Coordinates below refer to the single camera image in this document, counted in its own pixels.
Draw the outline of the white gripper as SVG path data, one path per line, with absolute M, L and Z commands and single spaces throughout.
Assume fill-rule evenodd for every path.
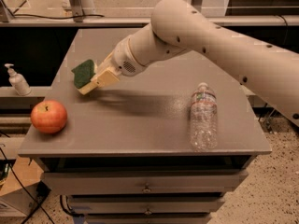
M 103 88 L 120 81 L 119 74 L 114 66 L 123 76 L 134 77 L 142 73 L 146 67 L 141 65 L 134 57 L 130 49 L 130 36 L 125 37 L 106 58 L 94 67 L 94 76 L 91 78 L 92 85 Z

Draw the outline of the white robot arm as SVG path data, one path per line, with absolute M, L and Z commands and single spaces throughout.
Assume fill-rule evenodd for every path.
M 299 125 L 299 54 L 220 27 L 183 0 L 162 0 L 150 24 L 125 37 L 98 66 L 105 87 L 149 65 L 196 51 Z

